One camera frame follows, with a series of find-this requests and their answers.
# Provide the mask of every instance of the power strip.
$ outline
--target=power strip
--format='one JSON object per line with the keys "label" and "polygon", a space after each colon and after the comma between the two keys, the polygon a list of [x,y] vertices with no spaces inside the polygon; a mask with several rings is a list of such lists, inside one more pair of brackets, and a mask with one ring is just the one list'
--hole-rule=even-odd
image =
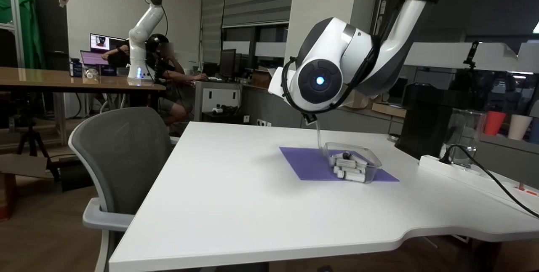
{"label": "power strip", "polygon": [[[492,180],[492,178],[490,178],[490,176],[488,176],[484,171],[479,172],[455,164],[448,165],[446,163],[441,163],[438,160],[439,159],[437,157],[423,155],[419,161],[419,166],[428,169],[429,171],[433,171],[457,180],[489,197],[492,197],[497,201],[500,201],[501,203],[509,205],[531,216],[531,214],[520,208],[519,205],[510,199],[510,197],[500,188],[500,186],[498,186],[496,182],[494,182],[494,180]],[[522,191],[515,187],[514,184],[501,179],[500,176],[496,176],[496,178],[500,180],[501,184],[504,185],[507,191],[509,191],[521,203],[533,211],[539,212],[539,197],[537,197],[535,191]]]}

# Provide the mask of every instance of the red cup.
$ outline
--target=red cup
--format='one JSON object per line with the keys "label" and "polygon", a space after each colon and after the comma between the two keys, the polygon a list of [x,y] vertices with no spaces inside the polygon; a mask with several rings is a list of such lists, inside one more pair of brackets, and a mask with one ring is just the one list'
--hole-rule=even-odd
{"label": "red cup", "polygon": [[487,122],[485,123],[485,134],[496,135],[504,123],[506,113],[489,111],[487,113]]}

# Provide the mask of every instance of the purple mat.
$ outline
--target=purple mat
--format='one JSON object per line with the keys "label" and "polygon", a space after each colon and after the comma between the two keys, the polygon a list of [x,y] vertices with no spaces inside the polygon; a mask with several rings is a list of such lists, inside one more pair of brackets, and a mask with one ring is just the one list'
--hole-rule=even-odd
{"label": "purple mat", "polygon": [[[279,147],[286,160],[294,169],[300,180],[343,180],[333,174],[327,158],[319,149]],[[329,150],[330,155],[343,152],[342,150]],[[399,181],[397,178],[379,169],[373,181]]]}

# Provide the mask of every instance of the person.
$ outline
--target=person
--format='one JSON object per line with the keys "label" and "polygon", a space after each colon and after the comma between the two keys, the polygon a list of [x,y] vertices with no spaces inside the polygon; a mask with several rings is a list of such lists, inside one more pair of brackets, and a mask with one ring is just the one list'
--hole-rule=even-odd
{"label": "person", "polygon": [[168,38],[163,34],[153,34],[146,42],[146,63],[156,72],[156,78],[167,80],[165,97],[158,100],[158,111],[166,115],[164,122],[167,126],[189,119],[192,104],[182,100],[179,86],[193,86],[194,80],[208,80],[206,74],[187,75],[183,67],[173,56],[173,50],[167,48]]}
{"label": "person", "polygon": [[101,58],[108,61],[108,65],[113,68],[127,67],[127,64],[130,62],[129,40],[125,40],[118,48],[103,53]]}

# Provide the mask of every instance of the chair armrest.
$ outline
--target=chair armrest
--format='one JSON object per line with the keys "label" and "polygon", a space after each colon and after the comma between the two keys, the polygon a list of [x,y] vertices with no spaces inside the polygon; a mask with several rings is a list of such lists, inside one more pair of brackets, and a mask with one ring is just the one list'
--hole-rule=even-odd
{"label": "chair armrest", "polygon": [[135,215],[101,211],[99,198],[90,199],[83,213],[83,224],[87,228],[125,232]]}
{"label": "chair armrest", "polygon": [[170,136],[170,143],[176,145],[179,141],[179,137]]}

